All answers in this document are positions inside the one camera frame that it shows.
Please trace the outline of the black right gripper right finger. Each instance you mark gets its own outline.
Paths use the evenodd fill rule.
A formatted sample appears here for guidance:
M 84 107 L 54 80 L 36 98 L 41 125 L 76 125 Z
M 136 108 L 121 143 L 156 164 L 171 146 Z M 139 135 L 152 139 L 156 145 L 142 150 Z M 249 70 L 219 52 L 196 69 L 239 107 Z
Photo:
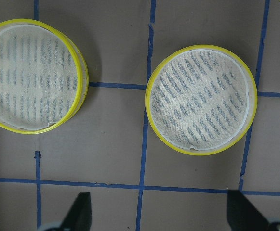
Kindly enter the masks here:
M 227 191 L 227 222 L 232 231 L 273 231 L 274 226 L 239 191 Z

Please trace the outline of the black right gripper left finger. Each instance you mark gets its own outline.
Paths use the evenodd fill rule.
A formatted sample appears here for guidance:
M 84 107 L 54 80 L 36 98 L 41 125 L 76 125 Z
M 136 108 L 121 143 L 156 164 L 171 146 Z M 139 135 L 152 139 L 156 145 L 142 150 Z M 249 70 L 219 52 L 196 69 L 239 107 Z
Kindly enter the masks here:
M 92 225 L 92 204 L 89 192 L 77 195 L 72 207 L 68 211 L 59 231 L 89 231 Z

